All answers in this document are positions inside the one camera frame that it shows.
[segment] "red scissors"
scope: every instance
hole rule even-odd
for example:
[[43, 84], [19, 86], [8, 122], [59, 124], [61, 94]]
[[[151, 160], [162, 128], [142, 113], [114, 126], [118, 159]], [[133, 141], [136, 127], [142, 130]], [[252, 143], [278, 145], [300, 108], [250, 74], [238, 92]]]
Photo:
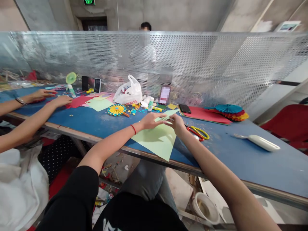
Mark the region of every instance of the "red scissors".
[[192, 132], [193, 134], [195, 134], [196, 136], [199, 137], [200, 142], [204, 141], [204, 140], [208, 140], [210, 138], [209, 135], [205, 131], [201, 130], [200, 128], [197, 128], [197, 127], [194, 127], [194, 126], [190, 127], [190, 126], [187, 126], [187, 125], [185, 125], [185, 126], [186, 126], [188, 131]]

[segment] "polka dot fabric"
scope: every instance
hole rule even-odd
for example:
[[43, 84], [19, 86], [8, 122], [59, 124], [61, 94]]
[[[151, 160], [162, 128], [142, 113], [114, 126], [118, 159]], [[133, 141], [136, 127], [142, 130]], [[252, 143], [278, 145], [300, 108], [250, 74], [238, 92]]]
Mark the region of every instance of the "polka dot fabric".
[[48, 174], [49, 183], [53, 181], [63, 165], [72, 156], [82, 158], [82, 155], [71, 138], [66, 135], [60, 136], [53, 144], [49, 145], [43, 153], [39, 154], [38, 160]]

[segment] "bracelet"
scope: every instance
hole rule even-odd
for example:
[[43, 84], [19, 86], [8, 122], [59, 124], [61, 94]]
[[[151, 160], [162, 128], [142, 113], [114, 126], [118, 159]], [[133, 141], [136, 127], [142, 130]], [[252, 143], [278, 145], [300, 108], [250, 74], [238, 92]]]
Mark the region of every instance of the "bracelet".
[[25, 103], [25, 101], [23, 101], [20, 97], [16, 98], [15, 100], [16, 100], [17, 102], [21, 103], [22, 105], [27, 105], [27, 104]]
[[134, 128], [134, 126], [133, 125], [131, 125], [132, 127], [133, 127], [133, 129], [134, 129], [134, 131], [135, 131], [135, 135], [136, 135], [136, 129]]

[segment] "black shirt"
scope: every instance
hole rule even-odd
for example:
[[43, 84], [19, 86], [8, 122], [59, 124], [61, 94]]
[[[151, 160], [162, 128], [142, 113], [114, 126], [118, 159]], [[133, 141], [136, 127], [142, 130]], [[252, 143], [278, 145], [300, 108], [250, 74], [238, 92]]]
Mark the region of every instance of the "black shirt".
[[128, 192], [119, 193], [110, 200], [92, 229], [97, 194], [97, 172], [88, 166], [76, 168], [46, 206], [44, 218], [36, 230], [187, 230], [170, 206], [159, 200], [145, 201]]

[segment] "white bag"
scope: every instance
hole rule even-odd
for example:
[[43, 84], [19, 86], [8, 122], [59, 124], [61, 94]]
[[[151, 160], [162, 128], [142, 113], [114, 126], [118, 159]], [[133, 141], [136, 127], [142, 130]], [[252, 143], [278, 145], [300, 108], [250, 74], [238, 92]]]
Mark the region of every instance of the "white bag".
[[128, 75], [127, 78], [129, 82], [119, 87], [113, 97], [113, 101], [119, 104], [140, 103], [142, 101], [140, 83], [132, 75]]

